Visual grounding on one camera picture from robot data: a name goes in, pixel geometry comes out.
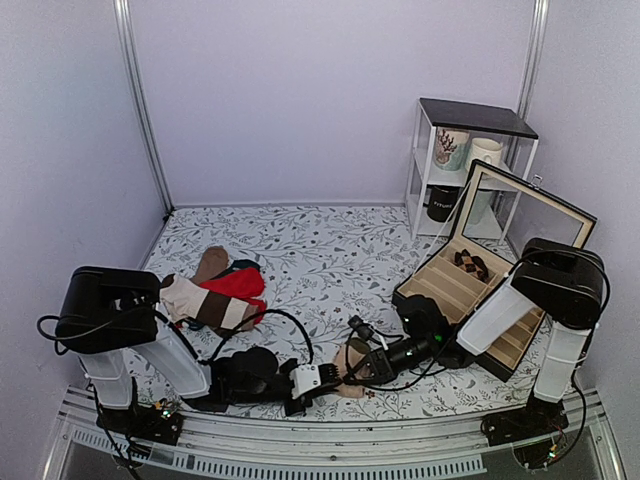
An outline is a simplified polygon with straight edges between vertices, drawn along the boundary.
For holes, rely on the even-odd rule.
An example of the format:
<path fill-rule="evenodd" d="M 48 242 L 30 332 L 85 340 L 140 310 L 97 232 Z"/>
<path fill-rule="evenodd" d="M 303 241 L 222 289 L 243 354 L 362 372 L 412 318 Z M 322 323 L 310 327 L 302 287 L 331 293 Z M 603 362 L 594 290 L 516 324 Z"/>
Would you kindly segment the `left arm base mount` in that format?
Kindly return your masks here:
<path fill-rule="evenodd" d="M 127 440 L 141 439 L 176 446 L 182 431 L 183 416 L 175 402 L 162 398 L 153 405 L 138 401 L 137 382 L 131 379 L 129 403 L 124 409 L 105 406 L 94 390 L 98 420 L 96 424 L 106 431 L 123 434 Z"/>

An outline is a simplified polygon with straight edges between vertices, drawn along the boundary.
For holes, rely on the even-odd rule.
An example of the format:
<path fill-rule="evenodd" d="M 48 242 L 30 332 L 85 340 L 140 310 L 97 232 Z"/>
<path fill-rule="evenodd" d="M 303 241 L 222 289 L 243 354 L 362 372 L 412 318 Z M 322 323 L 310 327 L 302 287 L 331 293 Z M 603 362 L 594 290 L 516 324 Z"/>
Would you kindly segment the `beige striped ribbed sock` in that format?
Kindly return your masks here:
<path fill-rule="evenodd" d="M 357 367 L 357 365 L 370 352 L 371 347 L 358 338 L 352 338 L 342 344 L 333 359 L 329 363 L 321 364 L 319 367 L 319 369 L 328 370 L 329 373 L 337 374 L 339 380 L 338 383 L 335 383 L 335 378 L 330 378 L 330 385 L 321 389 L 321 395 L 337 395 L 341 398 L 352 400 L 362 399 L 365 396 L 365 387 L 345 384 L 343 379 L 348 374 L 346 363 L 349 363 L 357 379 L 362 379 L 363 375 L 368 375 L 369 370 L 367 367 Z"/>

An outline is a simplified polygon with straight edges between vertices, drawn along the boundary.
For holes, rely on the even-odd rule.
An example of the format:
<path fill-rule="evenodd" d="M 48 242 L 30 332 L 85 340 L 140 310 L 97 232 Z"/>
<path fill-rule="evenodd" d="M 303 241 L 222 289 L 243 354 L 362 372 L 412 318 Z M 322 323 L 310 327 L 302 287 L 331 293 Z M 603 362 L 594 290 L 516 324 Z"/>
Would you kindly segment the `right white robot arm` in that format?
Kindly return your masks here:
<path fill-rule="evenodd" d="M 601 257 L 591 251 L 534 238 L 497 286 L 459 323 L 451 324 L 436 301 L 414 294 L 394 302 L 407 339 L 368 356 L 374 389 L 426 358 L 448 369 L 464 368 L 490 350 L 504 333 L 536 310 L 551 317 L 550 343 L 532 390 L 517 415 L 517 427 L 537 436 L 556 417 L 581 356 L 588 349 L 610 297 Z"/>

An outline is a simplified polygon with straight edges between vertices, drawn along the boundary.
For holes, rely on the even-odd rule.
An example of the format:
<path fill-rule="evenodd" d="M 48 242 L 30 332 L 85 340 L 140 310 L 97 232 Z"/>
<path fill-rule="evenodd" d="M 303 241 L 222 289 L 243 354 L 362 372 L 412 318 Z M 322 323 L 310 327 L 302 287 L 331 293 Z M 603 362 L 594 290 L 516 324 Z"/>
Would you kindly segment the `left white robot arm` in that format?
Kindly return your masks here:
<path fill-rule="evenodd" d="M 141 355 L 182 402 L 198 411 L 280 402 L 286 415 L 295 416 L 315 397 L 334 392 L 342 380 L 333 363 L 279 363 L 263 347 L 228 357 L 216 350 L 205 358 L 178 327 L 194 320 L 227 342 L 268 313 L 184 277 L 160 280 L 146 271 L 84 266 L 73 272 L 60 313 L 41 317 L 36 327 L 57 348 L 79 357 L 111 419 L 126 433 L 138 434 L 149 415 L 134 401 L 137 388 L 124 365 L 127 349 Z"/>

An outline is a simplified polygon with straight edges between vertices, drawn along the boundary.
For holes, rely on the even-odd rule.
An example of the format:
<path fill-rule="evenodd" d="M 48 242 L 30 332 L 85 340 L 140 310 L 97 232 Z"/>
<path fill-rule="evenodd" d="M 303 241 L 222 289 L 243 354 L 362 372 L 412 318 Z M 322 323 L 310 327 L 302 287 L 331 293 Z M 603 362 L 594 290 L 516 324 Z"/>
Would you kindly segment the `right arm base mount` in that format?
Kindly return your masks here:
<path fill-rule="evenodd" d="M 513 449 L 516 461 L 528 471 L 546 470 L 563 460 L 577 445 L 586 424 L 587 405 L 582 393 L 578 432 L 572 441 L 565 432 L 569 426 L 562 401 L 548 403 L 531 396 L 525 407 L 493 413 L 481 420 L 480 431 L 490 446 L 511 444 L 547 435 L 544 441 Z"/>

